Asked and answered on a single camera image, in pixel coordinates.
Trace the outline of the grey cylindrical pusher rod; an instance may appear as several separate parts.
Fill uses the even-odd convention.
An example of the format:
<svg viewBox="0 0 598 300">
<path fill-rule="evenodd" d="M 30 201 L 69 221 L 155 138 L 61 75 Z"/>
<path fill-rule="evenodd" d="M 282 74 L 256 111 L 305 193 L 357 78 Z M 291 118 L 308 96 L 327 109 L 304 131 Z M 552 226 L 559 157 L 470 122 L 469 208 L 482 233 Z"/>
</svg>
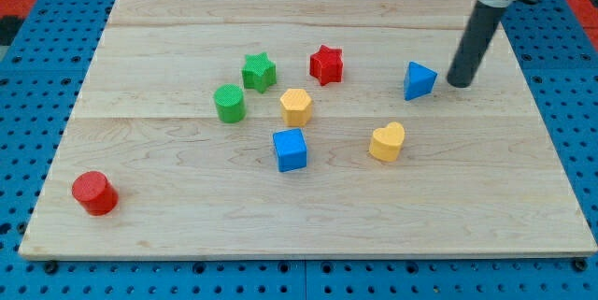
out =
<svg viewBox="0 0 598 300">
<path fill-rule="evenodd" d="M 447 73 L 451 86 L 467 88 L 472 84 L 504 13 L 505 7 L 476 1 Z"/>
</svg>

